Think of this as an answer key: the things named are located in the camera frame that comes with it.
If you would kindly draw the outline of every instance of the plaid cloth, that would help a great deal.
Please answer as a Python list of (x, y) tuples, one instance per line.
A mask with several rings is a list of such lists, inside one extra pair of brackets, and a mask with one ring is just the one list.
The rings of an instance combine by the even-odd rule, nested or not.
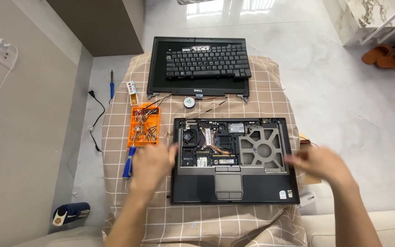
[[(161, 94), (147, 100), (150, 61), (150, 53), (132, 58), (103, 121), (104, 183), (111, 207), (103, 227), (104, 239), (120, 214), (128, 193), (126, 188), (129, 188), (122, 180), (132, 109), (126, 82), (134, 81), (140, 103), (154, 102), (168, 95)], [(249, 64), (252, 73), (249, 102), (245, 104), (241, 98), (228, 95), (227, 102), (201, 118), (284, 117), (288, 122), (292, 151), (296, 151), (299, 148), (298, 129), (289, 100), (281, 87), (278, 64), (260, 56), (249, 56)], [(185, 109), (184, 98), (172, 96), (161, 104), (161, 142), (172, 142), (174, 118), (191, 117), (226, 100), (197, 101), (193, 109)], [(303, 178), (303, 174), (297, 172), (299, 185), (303, 184)], [(144, 247), (307, 246), (302, 219), (295, 205), (172, 206), (166, 198), (169, 188), (170, 176), (165, 178), (149, 204)]]

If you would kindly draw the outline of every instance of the white sofa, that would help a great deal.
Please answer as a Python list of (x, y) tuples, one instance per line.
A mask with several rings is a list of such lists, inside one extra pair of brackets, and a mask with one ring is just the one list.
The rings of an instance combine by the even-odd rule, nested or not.
[[(383, 247), (395, 247), (395, 211), (369, 213)], [(334, 215), (303, 216), (309, 247), (335, 246)], [(77, 227), (14, 247), (101, 247), (100, 229)]]

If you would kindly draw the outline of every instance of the white floor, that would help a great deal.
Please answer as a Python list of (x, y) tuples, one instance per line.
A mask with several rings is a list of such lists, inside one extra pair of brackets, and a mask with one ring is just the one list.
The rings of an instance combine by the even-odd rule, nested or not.
[[(369, 211), (395, 210), (395, 71), (360, 60), (368, 48), (343, 48), (321, 0), (215, 0), (179, 5), (176, 0), (147, 0), (144, 49), (154, 36), (242, 37), (248, 54), (280, 65), (297, 126), (319, 145), (329, 145), (347, 161)], [(116, 86), (131, 56), (94, 59), (91, 88), (109, 100), (109, 72)], [(88, 98), (85, 132), (76, 172), (74, 201), (91, 204), (89, 225), (103, 223), (105, 203), (101, 154), (88, 126), (102, 108)], [(101, 139), (101, 123), (94, 136)], [(326, 183), (315, 191), (315, 207), (304, 214), (333, 213)]]

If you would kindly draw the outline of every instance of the slipper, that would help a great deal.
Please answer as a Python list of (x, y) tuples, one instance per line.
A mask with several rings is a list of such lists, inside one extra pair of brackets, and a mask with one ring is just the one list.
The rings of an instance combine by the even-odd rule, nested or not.
[(395, 53), (379, 58), (376, 63), (377, 66), (384, 69), (395, 69)]
[(362, 61), (366, 64), (374, 64), (379, 58), (392, 53), (392, 47), (387, 44), (380, 44), (362, 56)]

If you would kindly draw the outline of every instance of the laptop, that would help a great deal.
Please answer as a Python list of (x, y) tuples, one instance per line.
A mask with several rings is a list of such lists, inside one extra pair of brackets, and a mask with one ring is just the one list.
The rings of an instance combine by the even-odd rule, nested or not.
[(170, 203), (299, 204), (284, 118), (174, 119)]

